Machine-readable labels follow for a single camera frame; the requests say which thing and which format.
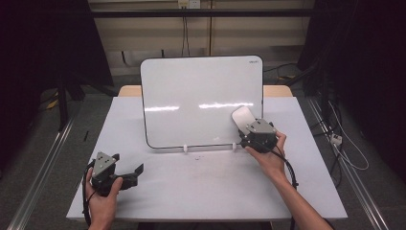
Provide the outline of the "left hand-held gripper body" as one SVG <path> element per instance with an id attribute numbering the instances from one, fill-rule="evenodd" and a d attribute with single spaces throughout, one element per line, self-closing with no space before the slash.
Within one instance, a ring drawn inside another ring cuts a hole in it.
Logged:
<path id="1" fill-rule="evenodd" d="M 118 176 L 115 174 L 116 163 L 112 156 L 99 151 L 93 166 L 91 186 L 99 196 L 109 196 Z"/>

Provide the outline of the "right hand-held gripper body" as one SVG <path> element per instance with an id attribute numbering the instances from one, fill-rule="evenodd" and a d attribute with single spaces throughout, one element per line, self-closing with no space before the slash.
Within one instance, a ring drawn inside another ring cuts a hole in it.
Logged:
<path id="1" fill-rule="evenodd" d="M 263 119 L 256 119 L 248 126 L 249 134 L 245 134 L 249 139 L 249 147 L 259 153 L 270 152 L 277 144 L 276 129 L 272 123 Z"/>

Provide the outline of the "white whiteboard eraser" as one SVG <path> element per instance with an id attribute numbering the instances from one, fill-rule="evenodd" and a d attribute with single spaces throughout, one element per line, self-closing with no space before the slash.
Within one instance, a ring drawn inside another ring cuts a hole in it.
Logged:
<path id="1" fill-rule="evenodd" d="M 248 126 L 255 122 L 256 118 L 251 113 L 250 109 L 242 106 L 232 113 L 232 119 L 237 128 L 244 134 L 249 134 Z"/>

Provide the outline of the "white whiteboard with dark frame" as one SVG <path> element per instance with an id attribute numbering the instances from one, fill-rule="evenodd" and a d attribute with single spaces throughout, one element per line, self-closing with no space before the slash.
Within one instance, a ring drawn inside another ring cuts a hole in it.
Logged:
<path id="1" fill-rule="evenodd" d="M 263 114 L 258 56 L 150 58 L 141 64 L 147 144 L 226 146 L 239 140 L 233 112 Z"/>

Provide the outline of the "person's right hand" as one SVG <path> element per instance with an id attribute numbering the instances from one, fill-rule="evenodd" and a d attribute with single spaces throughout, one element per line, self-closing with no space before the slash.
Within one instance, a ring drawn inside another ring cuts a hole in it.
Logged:
<path id="1" fill-rule="evenodd" d="M 277 144 L 269 153 L 259 153 L 251 147 L 245 148 L 245 150 L 258 161 L 262 171 L 274 185 L 288 182 L 284 170 L 284 162 L 282 160 L 282 158 L 285 157 L 283 146 L 286 140 L 286 135 L 277 131 L 276 136 L 278 139 Z"/>

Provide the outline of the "person's left hand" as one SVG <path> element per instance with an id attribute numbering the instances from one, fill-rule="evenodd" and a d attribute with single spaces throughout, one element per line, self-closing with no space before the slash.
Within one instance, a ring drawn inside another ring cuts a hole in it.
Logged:
<path id="1" fill-rule="evenodd" d="M 91 225 L 111 225 L 116 216 L 117 195 L 121 189 L 122 179 L 118 177 L 109 196 L 100 196 L 92 188 L 90 180 L 93 169 L 90 168 L 85 179 L 85 200 L 90 209 Z"/>

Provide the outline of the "white table cover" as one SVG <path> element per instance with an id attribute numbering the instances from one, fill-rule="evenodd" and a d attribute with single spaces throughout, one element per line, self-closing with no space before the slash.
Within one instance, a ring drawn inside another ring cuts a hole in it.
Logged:
<path id="1" fill-rule="evenodd" d="M 267 98 L 264 117 L 286 134 L 286 158 L 299 193 L 325 218 L 347 212 L 294 97 Z M 133 221 L 248 221 L 290 214 L 257 161 L 243 149 L 158 153 L 147 143 L 137 97 L 113 100 L 95 152 L 118 153 L 118 173 L 144 168 L 136 187 L 118 196 L 118 219 Z"/>

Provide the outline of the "wooden table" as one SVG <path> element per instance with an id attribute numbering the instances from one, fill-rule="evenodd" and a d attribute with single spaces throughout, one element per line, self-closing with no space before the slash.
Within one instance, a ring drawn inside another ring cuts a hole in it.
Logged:
<path id="1" fill-rule="evenodd" d="M 125 85 L 119 91 L 119 97 L 141 97 L 142 87 L 140 85 Z M 264 85 L 264 97 L 292 97 L 290 88 L 286 85 Z"/>

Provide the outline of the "black metal stand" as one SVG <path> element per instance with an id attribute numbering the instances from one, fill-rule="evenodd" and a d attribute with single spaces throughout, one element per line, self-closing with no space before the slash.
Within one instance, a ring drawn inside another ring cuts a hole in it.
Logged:
<path id="1" fill-rule="evenodd" d="M 57 95 L 59 106 L 59 131 L 62 131 L 69 119 L 68 106 L 66 100 L 66 85 L 62 75 L 57 77 Z"/>

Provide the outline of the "black curtain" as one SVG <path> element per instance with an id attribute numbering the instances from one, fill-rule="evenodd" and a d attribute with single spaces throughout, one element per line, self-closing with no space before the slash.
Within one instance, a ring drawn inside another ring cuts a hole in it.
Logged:
<path id="1" fill-rule="evenodd" d="M 88 0 L 0 0 L 0 172 L 17 154 L 43 91 L 113 80 Z"/>
<path id="2" fill-rule="evenodd" d="M 318 60 L 383 161 L 406 183 L 406 0 L 314 0 L 298 67 Z"/>

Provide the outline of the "black horizontal metal bar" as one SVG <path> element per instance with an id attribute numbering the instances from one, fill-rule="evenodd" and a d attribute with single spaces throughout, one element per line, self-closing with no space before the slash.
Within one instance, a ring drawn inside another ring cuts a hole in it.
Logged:
<path id="1" fill-rule="evenodd" d="M 95 18 L 129 18 L 129 17 L 302 17 L 313 16 L 318 12 L 308 9 L 276 10 L 131 10 L 92 11 Z"/>

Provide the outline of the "silver metal floor rail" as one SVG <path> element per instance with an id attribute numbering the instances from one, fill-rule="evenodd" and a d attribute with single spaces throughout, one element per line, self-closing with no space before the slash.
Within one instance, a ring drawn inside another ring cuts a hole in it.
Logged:
<path id="1" fill-rule="evenodd" d="M 326 137 L 328 144 L 332 148 L 332 152 L 334 154 L 334 164 L 333 167 L 336 165 L 340 166 L 341 172 L 344 173 L 354 190 L 356 197 L 360 201 L 360 204 L 366 213 L 370 223 L 374 230 L 390 230 L 389 225 L 383 218 L 377 204 L 373 200 L 370 192 L 367 190 L 367 187 L 362 182 L 361 178 L 358 175 L 358 172 L 366 171 L 370 163 L 363 153 L 363 151 L 358 148 L 352 140 L 349 138 L 345 130 L 342 126 L 342 120 L 339 116 L 339 112 L 334 107 L 331 102 L 327 102 L 327 117 L 324 118 L 322 114 L 322 107 L 315 99 L 309 99 L 308 103 L 316 117 L 318 123 L 317 126 L 321 128 L 322 134 Z M 342 138 L 347 139 L 358 151 L 358 153 L 362 156 L 364 161 L 366 162 L 365 167 L 359 167 L 353 164 L 350 161 L 350 158 L 345 153 L 343 149 L 343 142 L 341 146 L 335 146 L 330 143 L 330 135 L 332 133 L 340 135 Z"/>
<path id="2" fill-rule="evenodd" d="M 29 191 L 26 193 L 24 199 L 16 210 L 16 213 L 11 219 L 11 223 L 7 227 L 7 230 L 25 230 L 36 203 L 38 202 L 48 177 L 50 176 L 55 165 L 55 162 L 58 159 L 66 139 L 70 134 L 74 122 L 75 118 L 70 118 L 63 129 L 57 133 L 55 141 L 48 150 L 39 172 L 34 178 Z"/>

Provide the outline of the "white wall socket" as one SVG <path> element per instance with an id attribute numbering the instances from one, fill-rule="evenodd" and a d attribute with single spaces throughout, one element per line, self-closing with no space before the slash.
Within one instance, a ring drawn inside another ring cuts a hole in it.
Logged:
<path id="1" fill-rule="evenodd" d="M 201 8 L 200 0 L 177 0 L 179 9 L 192 9 L 198 10 Z"/>

